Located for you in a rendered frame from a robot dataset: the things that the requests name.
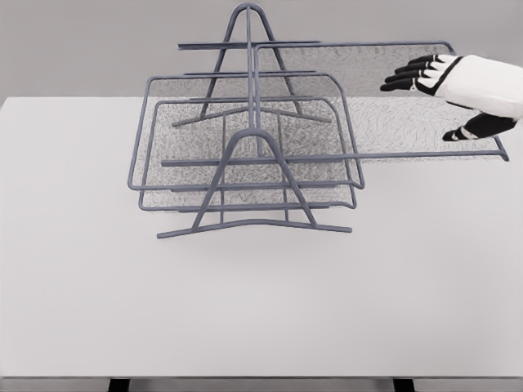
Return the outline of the long grey mesh folder tray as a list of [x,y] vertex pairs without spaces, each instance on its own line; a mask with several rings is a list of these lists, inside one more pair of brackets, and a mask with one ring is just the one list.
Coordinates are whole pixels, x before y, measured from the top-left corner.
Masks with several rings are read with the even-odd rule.
[[330,99],[346,109],[358,152],[365,160],[474,159],[508,160],[502,141],[445,142],[473,111],[420,92],[382,92],[394,70],[425,55],[453,55],[446,41],[297,42],[257,45],[260,73],[287,73],[294,92]]

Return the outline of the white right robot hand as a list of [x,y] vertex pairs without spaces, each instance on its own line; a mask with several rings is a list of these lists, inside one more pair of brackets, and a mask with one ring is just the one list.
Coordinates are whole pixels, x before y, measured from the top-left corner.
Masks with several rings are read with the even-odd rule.
[[479,140],[513,129],[523,119],[523,68],[484,57],[420,56],[385,78],[380,90],[419,91],[479,113],[442,140]]

